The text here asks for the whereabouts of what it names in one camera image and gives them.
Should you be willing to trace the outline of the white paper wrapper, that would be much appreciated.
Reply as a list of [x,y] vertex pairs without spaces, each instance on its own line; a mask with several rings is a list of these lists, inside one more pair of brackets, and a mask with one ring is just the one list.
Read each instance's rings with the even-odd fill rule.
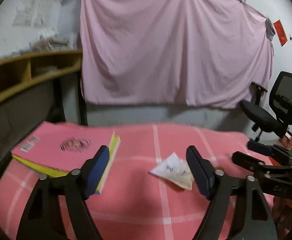
[[191,191],[194,177],[187,162],[175,152],[161,161],[149,172],[159,178],[166,179],[184,190]]

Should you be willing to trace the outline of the black office chair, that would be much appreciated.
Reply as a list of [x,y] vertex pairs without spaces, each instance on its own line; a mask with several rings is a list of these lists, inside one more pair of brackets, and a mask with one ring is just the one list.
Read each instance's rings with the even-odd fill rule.
[[270,91],[268,104],[275,116],[247,100],[240,101],[239,106],[254,122],[254,131],[259,128],[262,132],[273,132],[283,138],[288,127],[292,125],[292,73],[279,73]]

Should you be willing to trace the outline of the pink top book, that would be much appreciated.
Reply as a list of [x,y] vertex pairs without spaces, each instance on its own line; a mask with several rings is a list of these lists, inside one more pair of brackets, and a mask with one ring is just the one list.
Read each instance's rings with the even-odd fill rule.
[[44,121],[11,153],[40,166],[70,172],[93,158],[101,146],[108,146],[114,135],[112,128]]

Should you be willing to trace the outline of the yellow blue bottom book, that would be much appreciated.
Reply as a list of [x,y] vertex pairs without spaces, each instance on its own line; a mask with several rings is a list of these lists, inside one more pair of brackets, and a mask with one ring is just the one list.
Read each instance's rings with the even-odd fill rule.
[[14,159],[39,173],[62,177],[75,168],[81,168],[105,142],[109,143],[109,160],[95,191],[96,194],[101,194],[121,143],[119,135],[115,133],[111,136],[106,133],[104,137],[96,138],[67,137],[64,132],[55,135],[32,135],[11,153]]

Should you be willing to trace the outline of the pink checked tablecloth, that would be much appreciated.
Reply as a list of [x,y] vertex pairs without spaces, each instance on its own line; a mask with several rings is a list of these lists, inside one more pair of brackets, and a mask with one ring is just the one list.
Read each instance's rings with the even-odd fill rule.
[[[234,177],[248,171],[234,165],[231,156],[247,149],[240,132],[218,132],[177,124],[145,124],[91,128],[93,135],[113,133],[121,144],[101,194],[91,196],[87,207],[103,239],[192,239],[208,207],[193,184],[192,191],[149,173],[172,153],[185,159],[194,145],[214,167]],[[0,227],[16,239],[18,225],[39,174],[12,160],[0,179]]]

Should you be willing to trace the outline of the large pink hanging sheet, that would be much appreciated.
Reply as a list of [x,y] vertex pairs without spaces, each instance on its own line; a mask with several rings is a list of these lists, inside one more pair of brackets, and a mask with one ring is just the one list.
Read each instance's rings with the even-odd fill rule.
[[85,100],[235,108],[268,86],[266,30],[239,0],[81,0]]

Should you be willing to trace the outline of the stack of papers on shelf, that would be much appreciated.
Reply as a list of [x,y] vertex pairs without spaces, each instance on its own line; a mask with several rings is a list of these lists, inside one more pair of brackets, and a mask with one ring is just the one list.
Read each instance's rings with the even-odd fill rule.
[[60,37],[55,31],[40,34],[39,38],[30,42],[33,51],[61,50],[70,47],[67,37]]

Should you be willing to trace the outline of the red wall paper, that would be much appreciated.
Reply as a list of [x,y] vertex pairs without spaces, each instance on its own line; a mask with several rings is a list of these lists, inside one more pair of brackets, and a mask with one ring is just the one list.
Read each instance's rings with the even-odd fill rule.
[[282,26],[282,23],[280,20],[277,20],[273,23],[273,26],[275,28],[275,31],[277,32],[278,38],[279,38],[279,42],[281,46],[284,46],[287,42],[287,36],[285,34],[284,28]]

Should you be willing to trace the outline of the wooden wall shelf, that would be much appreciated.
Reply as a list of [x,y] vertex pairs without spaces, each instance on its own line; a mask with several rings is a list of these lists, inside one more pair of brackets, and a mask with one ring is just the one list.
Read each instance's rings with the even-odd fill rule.
[[82,50],[35,51],[0,60],[0,104],[33,86],[81,70]]

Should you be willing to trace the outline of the wall calendar sheets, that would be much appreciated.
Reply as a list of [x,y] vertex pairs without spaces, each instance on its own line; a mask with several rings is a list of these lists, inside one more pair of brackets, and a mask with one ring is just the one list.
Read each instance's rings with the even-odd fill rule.
[[45,28],[49,26],[52,0],[21,0],[21,8],[16,8],[12,26]]

